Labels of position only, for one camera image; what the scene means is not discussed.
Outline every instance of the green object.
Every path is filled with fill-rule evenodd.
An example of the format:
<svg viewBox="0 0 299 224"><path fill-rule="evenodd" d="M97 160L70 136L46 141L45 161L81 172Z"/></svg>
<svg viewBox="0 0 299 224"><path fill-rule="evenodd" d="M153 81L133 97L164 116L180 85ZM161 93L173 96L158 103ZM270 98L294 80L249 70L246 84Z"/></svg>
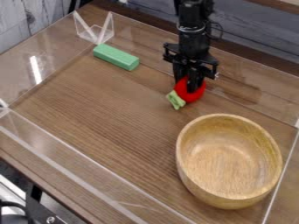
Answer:
<svg viewBox="0 0 299 224"><path fill-rule="evenodd" d="M129 71L133 71L139 66L139 58L137 56L106 44L101 44L95 47L94 56Z"/></svg>
<svg viewBox="0 0 299 224"><path fill-rule="evenodd" d="M182 97L177 94L176 91L173 91L166 98L172 102L174 108L178 110L186 105L186 101L182 99Z"/></svg>

